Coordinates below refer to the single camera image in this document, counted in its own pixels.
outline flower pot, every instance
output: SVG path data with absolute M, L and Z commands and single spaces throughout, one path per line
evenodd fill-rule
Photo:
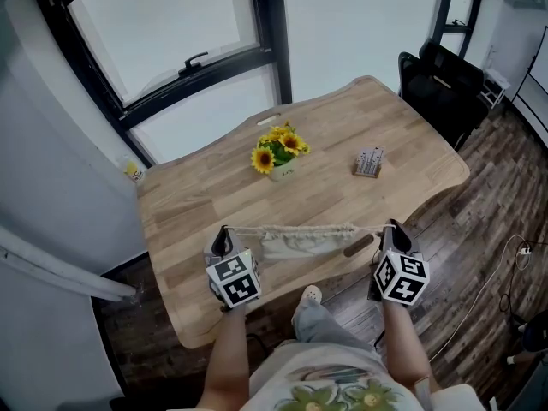
M 281 166 L 274 166 L 268 176 L 274 182 L 279 182 L 280 180 L 284 180 L 285 178 L 289 178 L 290 176 L 292 176 L 295 173 L 296 167 L 297 157 L 291 158 L 286 164 L 282 164 Z

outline wooden table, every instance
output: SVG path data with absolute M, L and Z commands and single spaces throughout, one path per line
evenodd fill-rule
M 251 167 L 251 151 L 269 126 L 286 119 L 312 152 L 299 157 L 290 179 L 273 182 Z M 351 173 L 364 146 L 385 148 L 378 179 Z M 153 167 L 139 187 L 140 212 L 158 287 L 181 344 L 196 348 L 215 339 L 220 304 L 208 288 L 202 249 L 222 224 L 404 222 L 434 194 L 468 175 L 449 144 L 369 76 L 321 98 L 250 117 L 200 151 Z M 256 248 L 253 242 L 248 246 Z M 263 295 L 248 309 L 364 266 L 377 246 L 378 240 L 350 258 L 332 253 L 259 263 Z

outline white t-shirt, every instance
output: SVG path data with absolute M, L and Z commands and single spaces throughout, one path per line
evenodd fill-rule
M 377 354 L 336 344 L 277 348 L 251 377 L 250 396 L 242 411 L 424 411 Z M 431 404 L 434 411 L 485 410 L 468 385 L 431 394 Z

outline white shoe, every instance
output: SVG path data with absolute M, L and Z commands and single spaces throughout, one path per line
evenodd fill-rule
M 301 304 L 302 301 L 307 299 L 307 298 L 311 298 L 311 299 L 315 300 L 318 304 L 321 304 L 321 302 L 322 302 L 322 291 L 321 291 L 321 289 L 318 288 L 318 286 L 314 286 L 313 284 L 311 284 L 310 286 L 306 286 L 305 290 L 302 292 L 301 301 L 299 301 L 299 304 Z M 298 308 L 299 307 L 297 306 L 297 308 L 295 309 L 295 313 L 293 314 L 293 317 L 291 317 L 291 324 L 294 323 L 295 315 L 297 313 Z

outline window frame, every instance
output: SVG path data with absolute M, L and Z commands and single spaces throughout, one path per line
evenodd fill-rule
M 153 160 L 130 130 L 159 111 L 210 86 L 270 63 L 274 70 L 278 102 L 290 104 L 293 100 L 283 0 L 252 0 L 258 46 L 229 53 L 190 70 L 183 69 L 176 80 L 125 107 L 69 12 L 73 1 L 37 0 L 55 41 L 80 83 L 106 120 L 146 167 L 151 167 Z
M 434 26 L 434 32 L 432 40 L 440 44 L 444 33 L 463 33 L 464 40 L 461 44 L 458 56 L 462 59 L 466 56 L 468 45 L 472 39 L 472 33 L 478 20 L 478 14 L 480 13 L 481 0 L 472 0 L 470 5 L 470 14 L 468 15 L 468 21 L 466 25 L 447 24 L 447 15 L 449 14 L 449 8 L 451 0 L 441 0 L 438 8 L 438 17 L 436 18 L 436 25 Z

